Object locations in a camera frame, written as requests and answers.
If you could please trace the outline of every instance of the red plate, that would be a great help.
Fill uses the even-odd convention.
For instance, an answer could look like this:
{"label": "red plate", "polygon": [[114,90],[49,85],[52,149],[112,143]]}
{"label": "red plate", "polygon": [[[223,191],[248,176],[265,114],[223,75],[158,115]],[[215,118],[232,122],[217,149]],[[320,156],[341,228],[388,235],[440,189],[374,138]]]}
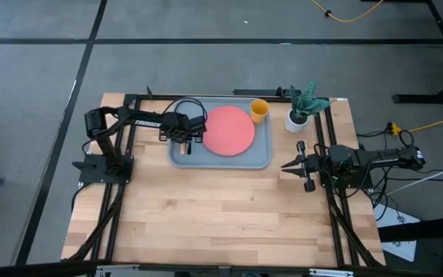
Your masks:
{"label": "red plate", "polygon": [[203,135],[206,148],[218,155],[237,155],[254,140],[255,127],[247,112],[232,106],[211,110]]}

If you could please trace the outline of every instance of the plastic tray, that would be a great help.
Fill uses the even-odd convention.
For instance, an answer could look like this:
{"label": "plastic tray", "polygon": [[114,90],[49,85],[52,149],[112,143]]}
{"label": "plastic tray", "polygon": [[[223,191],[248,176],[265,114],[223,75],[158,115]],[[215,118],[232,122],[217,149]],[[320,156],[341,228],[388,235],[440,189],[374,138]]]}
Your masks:
{"label": "plastic tray", "polygon": [[[250,115],[251,102],[255,98],[240,97],[196,97],[201,101],[206,111],[220,106],[234,106]],[[201,108],[190,102],[179,104],[178,112],[195,117],[202,114]],[[168,147],[168,157],[172,164],[182,168],[210,168],[210,169],[263,169],[271,162],[271,125],[266,115],[261,124],[255,125],[255,137],[251,146],[243,153],[234,156],[217,155],[207,149],[202,143],[192,143],[191,154],[181,155],[181,146],[171,143]]]}

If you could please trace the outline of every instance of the wooden table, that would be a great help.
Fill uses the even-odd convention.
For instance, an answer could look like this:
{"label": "wooden table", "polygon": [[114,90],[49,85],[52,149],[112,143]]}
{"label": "wooden table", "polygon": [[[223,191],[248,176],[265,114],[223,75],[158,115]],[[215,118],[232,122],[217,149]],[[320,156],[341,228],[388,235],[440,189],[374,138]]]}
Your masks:
{"label": "wooden table", "polygon": [[[124,94],[104,94],[102,105],[121,106],[123,98]],[[169,103],[143,100],[141,110],[161,112]],[[335,267],[325,190],[317,187],[306,193],[302,179],[280,172],[281,165],[295,158],[298,140],[306,145],[318,142],[315,121],[310,118],[302,133],[291,134],[284,126],[290,104],[270,105],[273,157],[262,170],[176,168],[168,160],[168,144],[158,141],[158,130],[138,127],[132,180],[125,189],[112,261]],[[347,99],[338,98],[331,113],[338,144],[357,148]],[[329,145],[324,112],[321,117]],[[109,124],[114,120],[109,117]],[[126,138],[122,141],[125,147]],[[97,145],[91,150],[100,152]],[[306,153],[312,154],[312,148]],[[104,187],[90,185],[77,197],[62,258],[74,254],[95,227]],[[385,263],[370,200],[360,192],[349,199],[349,206],[354,230]],[[106,229],[99,258],[105,256],[107,238]],[[343,231],[341,240],[349,263]]]}

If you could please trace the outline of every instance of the artificial plant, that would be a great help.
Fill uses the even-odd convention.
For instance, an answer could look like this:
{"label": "artificial plant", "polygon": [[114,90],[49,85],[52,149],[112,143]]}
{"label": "artificial plant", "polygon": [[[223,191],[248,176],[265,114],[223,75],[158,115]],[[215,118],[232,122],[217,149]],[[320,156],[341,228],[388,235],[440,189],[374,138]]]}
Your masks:
{"label": "artificial plant", "polygon": [[331,103],[326,99],[314,98],[317,79],[313,78],[302,92],[290,86],[291,114],[296,123],[305,122],[310,115],[316,115],[327,108]]}

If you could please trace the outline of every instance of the orange cup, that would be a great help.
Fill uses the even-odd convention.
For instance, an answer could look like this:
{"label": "orange cup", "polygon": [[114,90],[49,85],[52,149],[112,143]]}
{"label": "orange cup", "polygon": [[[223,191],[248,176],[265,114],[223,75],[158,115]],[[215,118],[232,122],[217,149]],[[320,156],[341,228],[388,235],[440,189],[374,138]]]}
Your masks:
{"label": "orange cup", "polygon": [[251,118],[255,124],[261,123],[269,112],[269,104],[262,100],[256,99],[251,103]]}

